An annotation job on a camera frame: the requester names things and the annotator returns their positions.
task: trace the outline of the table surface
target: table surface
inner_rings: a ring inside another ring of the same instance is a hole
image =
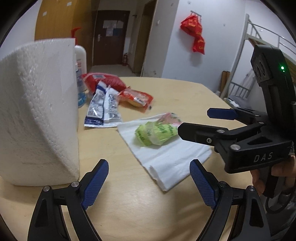
[[[218,96],[201,84],[160,78],[125,77],[122,80],[135,90],[154,96],[152,109],[146,113],[127,104],[119,106],[124,121],[166,112],[178,114],[182,121],[234,129],[238,121],[207,117],[211,107],[228,108]],[[195,241],[212,210],[206,206],[191,177],[172,190],[162,192],[130,152],[117,128],[84,128],[87,105],[79,109],[80,178],[91,171],[99,159],[109,162],[109,175],[95,204],[87,209],[94,227],[103,241]],[[252,184],[249,172],[227,174],[220,155],[213,151],[204,163],[207,171],[229,185],[246,188]],[[42,187],[21,187],[0,178],[0,213],[18,239],[27,240],[31,216]],[[227,240],[236,208],[221,240]],[[78,240],[67,208],[63,213],[71,239]]]

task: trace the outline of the white wall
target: white wall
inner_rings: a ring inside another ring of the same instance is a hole
[[[161,77],[180,0],[159,0],[144,64],[144,77]]]
[[[202,15],[205,55],[193,53],[193,37],[180,29],[191,10]],[[218,90],[222,71],[230,70],[236,56],[244,10],[243,0],[180,0],[162,77]]]
[[[246,3],[245,13],[250,15],[250,20],[254,24],[265,27],[283,36],[284,38],[286,38],[287,40],[295,44],[295,42],[293,41],[293,38],[291,37],[288,30],[281,22],[281,20],[271,10],[269,10],[262,2],[260,2],[259,0],[245,0],[245,3]],[[263,40],[277,47],[278,37],[276,35],[270,33],[267,30],[261,29],[259,27],[257,27],[257,30],[259,31]],[[292,48],[285,41],[281,41],[281,42],[289,46],[290,48]],[[296,56],[292,54],[288,49],[286,49],[283,46],[281,46],[280,49],[296,60]],[[245,78],[245,75],[252,68],[250,60],[251,60],[253,51],[254,51],[253,46],[250,44],[249,41],[246,41],[240,62],[238,64],[237,70],[233,78],[234,82],[241,84],[243,79]],[[248,99],[253,109],[264,111],[264,112],[266,111],[262,89],[258,86],[257,83],[255,83]]]
[[[145,4],[150,1],[151,0],[138,0],[137,1],[137,7],[136,7],[136,13],[135,13],[137,15],[137,18],[135,18],[134,23],[133,23],[131,41],[130,41],[130,46],[129,46],[129,51],[128,51],[128,64],[131,67],[133,67],[133,63],[135,60],[138,35],[139,35],[139,31],[140,31],[141,19],[142,19],[144,7],[145,7]]]
[[[34,41],[35,27],[42,0],[38,0],[12,27],[0,47],[0,59],[20,45]]]
[[[124,53],[128,53],[131,41],[134,15],[136,13],[137,0],[100,0],[99,10],[122,10],[130,11],[128,27],[126,30],[126,40],[124,44]]]

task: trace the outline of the tissue paper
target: tissue paper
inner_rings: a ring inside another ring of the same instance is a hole
[[[79,177],[74,39],[37,41],[0,60],[0,176],[15,185]]]

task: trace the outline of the door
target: door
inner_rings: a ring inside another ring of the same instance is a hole
[[[122,64],[129,11],[98,11],[94,33],[94,65]]]

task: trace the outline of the cable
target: cable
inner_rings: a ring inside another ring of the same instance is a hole
[[[291,189],[290,196],[289,196],[288,200],[286,201],[286,203],[281,208],[279,208],[277,210],[272,210],[272,209],[270,209],[270,207],[268,205],[268,202],[269,202],[269,197],[268,197],[265,202],[266,211],[271,214],[277,214],[277,213],[280,213],[281,211],[283,211],[288,206],[289,202],[292,200],[295,191],[296,191],[296,179],[295,179],[294,187]]]

